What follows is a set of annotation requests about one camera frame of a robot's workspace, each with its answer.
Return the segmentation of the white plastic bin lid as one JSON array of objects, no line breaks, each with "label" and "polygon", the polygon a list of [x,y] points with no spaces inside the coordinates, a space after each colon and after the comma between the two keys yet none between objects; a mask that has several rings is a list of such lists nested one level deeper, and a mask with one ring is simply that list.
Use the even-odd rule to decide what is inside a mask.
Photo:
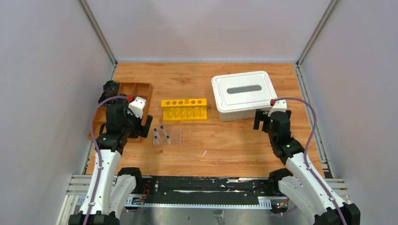
[{"label": "white plastic bin lid", "polygon": [[277,98],[269,74],[253,71],[217,75],[211,79],[216,107],[220,113],[237,113],[270,106]]}]

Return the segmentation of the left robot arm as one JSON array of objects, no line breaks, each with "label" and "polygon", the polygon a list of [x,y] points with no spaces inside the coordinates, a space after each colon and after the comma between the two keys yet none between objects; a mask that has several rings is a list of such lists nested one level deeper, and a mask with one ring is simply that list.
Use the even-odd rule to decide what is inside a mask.
[{"label": "left robot arm", "polygon": [[144,181],[137,167],[116,170],[129,138],[146,138],[152,122],[148,115],[142,125],[144,100],[114,104],[106,108],[106,122],[95,139],[95,167],[83,204],[70,215],[69,225],[118,225],[130,193],[143,190]]}]

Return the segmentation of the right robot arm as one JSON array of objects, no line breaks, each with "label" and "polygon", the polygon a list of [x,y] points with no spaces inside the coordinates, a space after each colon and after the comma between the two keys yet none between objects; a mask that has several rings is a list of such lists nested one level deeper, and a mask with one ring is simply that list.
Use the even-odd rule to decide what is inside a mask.
[{"label": "right robot arm", "polygon": [[287,196],[313,225],[359,225],[359,208],[330,187],[292,137],[290,116],[290,110],[271,115],[255,111],[253,128],[268,134],[273,153],[285,166],[269,174],[269,192]]}]

